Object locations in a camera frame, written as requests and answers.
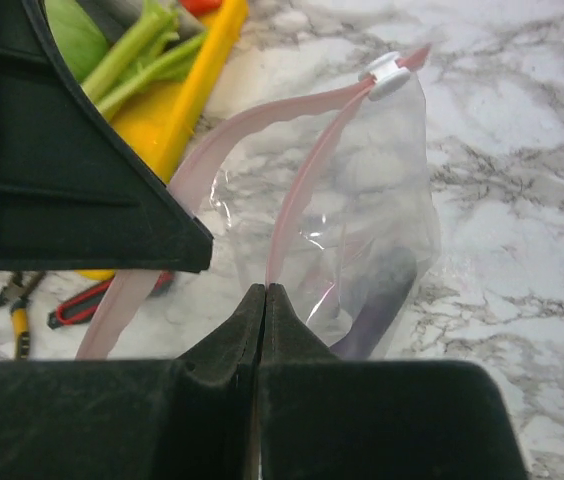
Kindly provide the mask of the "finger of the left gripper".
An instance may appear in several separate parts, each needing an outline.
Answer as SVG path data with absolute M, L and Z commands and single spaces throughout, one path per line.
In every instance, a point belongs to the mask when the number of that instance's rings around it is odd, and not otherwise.
M 38 1 L 0 1 L 0 271 L 172 270 L 209 230 L 82 92 Z

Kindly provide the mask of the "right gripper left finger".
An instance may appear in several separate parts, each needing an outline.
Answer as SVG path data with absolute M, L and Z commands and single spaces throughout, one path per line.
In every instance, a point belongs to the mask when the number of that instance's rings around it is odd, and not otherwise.
M 0 479 L 254 479 L 265 289 L 177 358 L 0 362 Z

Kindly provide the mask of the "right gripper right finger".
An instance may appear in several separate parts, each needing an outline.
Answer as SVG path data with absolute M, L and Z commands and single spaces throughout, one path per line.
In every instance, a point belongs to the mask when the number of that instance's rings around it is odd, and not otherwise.
M 502 395 L 455 360 L 347 362 L 266 293 L 258 374 L 267 479 L 523 479 Z

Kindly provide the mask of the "clear zip top bag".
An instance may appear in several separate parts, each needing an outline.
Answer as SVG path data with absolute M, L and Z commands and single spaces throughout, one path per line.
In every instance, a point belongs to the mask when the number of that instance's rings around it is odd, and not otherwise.
M 417 76 L 429 53 L 389 52 L 349 86 L 237 114 L 169 182 L 189 214 L 220 216 L 231 293 L 284 287 L 329 350 L 353 322 L 340 307 L 348 281 L 406 247 L 418 265 L 408 300 L 439 253 Z

